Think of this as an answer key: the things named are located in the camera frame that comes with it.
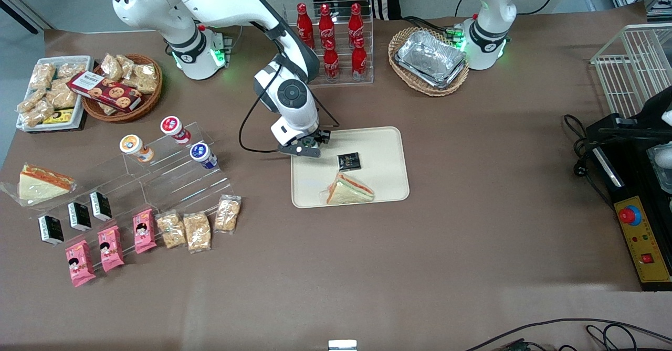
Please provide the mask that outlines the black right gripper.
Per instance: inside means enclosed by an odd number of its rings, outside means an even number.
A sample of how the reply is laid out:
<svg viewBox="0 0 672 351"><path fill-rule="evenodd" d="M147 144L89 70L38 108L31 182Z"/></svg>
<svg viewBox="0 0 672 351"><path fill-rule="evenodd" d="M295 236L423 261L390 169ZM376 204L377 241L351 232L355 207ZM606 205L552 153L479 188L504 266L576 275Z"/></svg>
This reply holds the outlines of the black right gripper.
<svg viewBox="0 0 672 351"><path fill-rule="evenodd" d="M319 146L328 144L331 138L331 131L321 131L320 129L296 130L289 129L286 133L286 145L304 145Z"/></svg>

